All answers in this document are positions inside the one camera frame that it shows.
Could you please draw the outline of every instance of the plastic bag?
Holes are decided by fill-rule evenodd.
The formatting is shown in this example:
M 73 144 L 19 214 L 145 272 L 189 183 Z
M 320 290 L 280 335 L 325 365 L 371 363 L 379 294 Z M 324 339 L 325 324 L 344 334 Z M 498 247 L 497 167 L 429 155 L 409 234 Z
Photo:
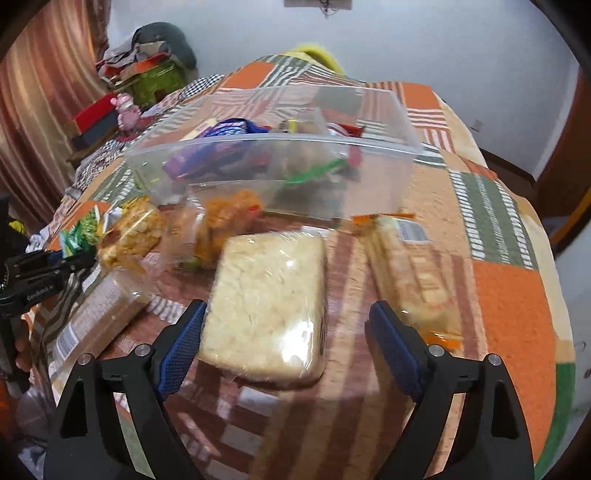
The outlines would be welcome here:
M 251 381 L 297 386 L 324 371 L 326 249 L 315 232 L 229 239 L 199 358 Z
M 259 195 L 242 182 L 200 190 L 190 186 L 187 199 L 172 213 L 164 241 L 165 268 L 215 269 L 224 243 L 248 233 L 262 211 Z
M 52 383 L 57 379 L 65 384 L 81 354 L 98 357 L 154 293 L 154 287 L 139 269 L 117 266 L 111 270 L 58 335 L 53 348 Z
M 158 244 L 162 230 L 163 220 L 158 209 L 145 200 L 138 200 L 100 239 L 99 259 L 109 268 L 129 257 L 143 257 Z
M 431 242 L 420 224 L 393 216 L 368 219 L 362 228 L 380 296 L 426 343 L 462 347 L 458 308 L 447 291 Z
M 319 108 L 310 108 L 296 117 L 282 121 L 272 132 L 311 134 L 328 137 L 329 129 Z M 322 178 L 347 165 L 325 142 L 276 141 L 268 143 L 272 179 L 300 184 Z

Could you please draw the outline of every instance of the blue wrapper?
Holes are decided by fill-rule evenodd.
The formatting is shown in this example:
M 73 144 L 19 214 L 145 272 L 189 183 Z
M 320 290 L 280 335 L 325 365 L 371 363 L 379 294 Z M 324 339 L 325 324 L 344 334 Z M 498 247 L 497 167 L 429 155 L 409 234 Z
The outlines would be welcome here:
M 198 138 L 259 134 L 267 133 L 269 130 L 245 118 L 229 118 L 207 128 Z M 188 145 L 166 162 L 163 170 L 173 181 L 200 177 L 208 173 L 217 175 L 218 180 L 222 180 L 221 169 L 241 160 L 245 151 L 246 147 L 241 141 Z

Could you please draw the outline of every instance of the pile of clothes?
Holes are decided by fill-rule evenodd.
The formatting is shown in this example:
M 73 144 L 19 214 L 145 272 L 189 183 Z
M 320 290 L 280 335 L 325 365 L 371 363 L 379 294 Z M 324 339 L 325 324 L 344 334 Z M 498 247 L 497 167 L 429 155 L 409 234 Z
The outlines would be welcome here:
M 122 45 L 109 48 L 96 67 L 100 78 L 116 88 L 166 60 L 187 71 L 197 66 L 183 32 L 169 23 L 156 22 L 137 29 Z

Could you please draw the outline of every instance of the metal screw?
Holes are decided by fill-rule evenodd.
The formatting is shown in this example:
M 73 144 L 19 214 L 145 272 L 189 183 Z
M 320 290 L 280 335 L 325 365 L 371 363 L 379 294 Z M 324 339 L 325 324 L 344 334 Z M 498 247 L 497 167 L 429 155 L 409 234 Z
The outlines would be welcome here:
M 441 345 L 429 345 L 429 353 L 433 356 L 442 356 L 445 350 Z
M 150 346 L 147 343 L 142 343 L 135 347 L 134 352 L 137 356 L 146 356 L 150 352 Z
M 498 367 L 501 363 L 503 363 L 503 360 L 501 360 L 501 357 L 498 356 L 496 353 L 491 353 L 488 356 L 488 361 L 494 365 L 495 367 Z
M 78 363 L 80 365 L 86 365 L 88 362 L 92 360 L 92 355 L 89 353 L 83 353 L 78 357 Z

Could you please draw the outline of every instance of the green striped patch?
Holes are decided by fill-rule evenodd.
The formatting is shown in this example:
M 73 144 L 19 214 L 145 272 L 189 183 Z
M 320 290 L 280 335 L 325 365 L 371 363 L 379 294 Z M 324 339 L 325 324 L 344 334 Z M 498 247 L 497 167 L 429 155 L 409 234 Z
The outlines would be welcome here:
M 423 153 L 416 156 L 414 161 L 421 165 L 428 165 L 429 167 L 435 168 L 446 168 L 445 160 L 439 153 L 439 149 L 428 143 L 423 143 Z
M 90 199 L 96 202 L 118 205 L 142 195 L 144 193 L 135 186 L 132 171 L 123 162 L 100 184 Z
M 279 65 L 281 67 L 291 67 L 295 69 L 301 69 L 310 65 L 310 62 L 307 60 L 298 59 L 289 55 L 267 55 L 265 57 L 261 57 L 257 61 L 274 63 L 275 65 Z
M 534 250 L 513 199 L 486 177 L 449 170 L 472 258 L 537 270 Z
M 556 450 L 562 441 L 564 432 L 569 423 L 570 410 L 574 397 L 574 374 L 575 365 L 573 362 L 556 364 L 556 400 L 554 403 L 554 414 L 548 438 L 538 463 L 535 464 L 535 480 L 540 480 L 552 467 Z

